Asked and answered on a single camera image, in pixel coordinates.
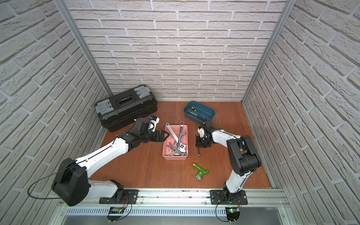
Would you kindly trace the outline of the pink plastic storage box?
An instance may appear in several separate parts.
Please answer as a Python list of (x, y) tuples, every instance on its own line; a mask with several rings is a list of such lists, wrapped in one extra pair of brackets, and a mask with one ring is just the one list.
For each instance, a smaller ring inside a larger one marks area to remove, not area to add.
[[(180, 131), (180, 125), (171, 125), (172, 126), (172, 129), (174, 130), (174, 132), (176, 134), (179, 134), (179, 131)], [(169, 154), (171, 153), (170, 152), (170, 149), (167, 147), (167, 145), (169, 143), (173, 143), (174, 141), (174, 138), (171, 136), (171, 134), (169, 135), (169, 137), (166, 139), (166, 141), (164, 142), (164, 145), (163, 145), (163, 157), (166, 159), (166, 160), (186, 160), (187, 157), (188, 157), (188, 127), (187, 125), (184, 125), (184, 128), (183, 128), (183, 131), (186, 132), (186, 135), (185, 137), (183, 138), (182, 142), (185, 143), (187, 145), (186, 147), (186, 150), (187, 150), (187, 156), (169, 156)]]

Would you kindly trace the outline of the silver 22 combination wrench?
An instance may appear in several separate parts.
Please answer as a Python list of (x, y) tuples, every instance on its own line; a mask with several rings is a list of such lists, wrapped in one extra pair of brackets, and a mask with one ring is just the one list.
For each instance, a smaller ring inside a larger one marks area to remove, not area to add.
[(186, 151), (183, 150), (183, 148), (181, 147), (181, 140), (183, 138), (183, 127), (184, 127), (185, 122), (184, 121), (180, 121), (180, 132), (179, 132), (179, 136), (178, 136), (178, 143), (176, 144), (176, 149), (179, 150), (182, 153), (185, 153)]

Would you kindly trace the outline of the large silver adjustable wrench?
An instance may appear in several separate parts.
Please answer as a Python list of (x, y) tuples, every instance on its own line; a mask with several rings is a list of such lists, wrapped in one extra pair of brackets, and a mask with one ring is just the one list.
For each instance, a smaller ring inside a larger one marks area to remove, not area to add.
[(183, 150), (185, 150), (186, 152), (185, 153), (182, 153), (180, 152), (179, 150), (176, 149), (176, 144), (178, 143), (178, 136), (179, 134), (176, 134), (172, 128), (172, 126), (167, 123), (166, 124), (166, 128), (168, 129), (168, 131), (170, 132), (171, 136), (174, 138), (174, 141), (173, 143), (169, 143), (167, 145), (167, 147), (170, 149), (170, 154), (169, 156), (187, 156), (187, 150), (186, 150), (186, 147), (187, 145), (185, 143), (182, 142), (183, 138), (185, 137), (186, 135), (186, 132), (183, 131), (183, 138), (181, 140), (181, 147), (183, 148)]

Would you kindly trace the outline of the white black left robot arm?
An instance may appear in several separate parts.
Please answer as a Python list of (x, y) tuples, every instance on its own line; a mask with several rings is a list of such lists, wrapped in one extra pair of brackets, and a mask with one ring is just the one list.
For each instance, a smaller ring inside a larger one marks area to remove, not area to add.
[(90, 177), (100, 168), (138, 147), (141, 143), (163, 143), (169, 137), (164, 130), (157, 130), (156, 116), (136, 119), (134, 125), (117, 136), (106, 146), (77, 159), (67, 158), (54, 173), (52, 191), (68, 206), (75, 206), (85, 199), (102, 198), (109, 203), (126, 201), (123, 186), (115, 180), (92, 181)]

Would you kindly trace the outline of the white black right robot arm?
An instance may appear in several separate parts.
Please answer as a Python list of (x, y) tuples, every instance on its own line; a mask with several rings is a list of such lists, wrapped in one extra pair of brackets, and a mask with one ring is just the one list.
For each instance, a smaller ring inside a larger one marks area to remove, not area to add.
[(224, 184), (223, 195), (234, 197), (239, 194), (250, 175), (262, 166), (251, 137), (238, 136), (215, 128), (211, 121), (203, 122), (197, 132), (196, 147), (209, 148), (218, 143), (227, 148), (232, 172)]

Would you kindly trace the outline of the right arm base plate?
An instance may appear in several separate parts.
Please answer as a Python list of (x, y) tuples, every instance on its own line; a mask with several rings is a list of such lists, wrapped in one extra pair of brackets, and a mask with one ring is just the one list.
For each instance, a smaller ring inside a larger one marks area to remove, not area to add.
[(248, 205), (248, 199), (244, 190), (230, 193), (226, 189), (213, 189), (210, 190), (210, 200), (212, 205)]

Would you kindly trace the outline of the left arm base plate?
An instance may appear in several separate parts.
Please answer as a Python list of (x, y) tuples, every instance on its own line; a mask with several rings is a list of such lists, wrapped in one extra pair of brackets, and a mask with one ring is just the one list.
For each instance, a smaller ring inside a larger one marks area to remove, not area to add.
[(121, 189), (110, 198), (100, 198), (99, 204), (125, 204), (127, 201), (136, 204), (138, 192), (138, 189)]

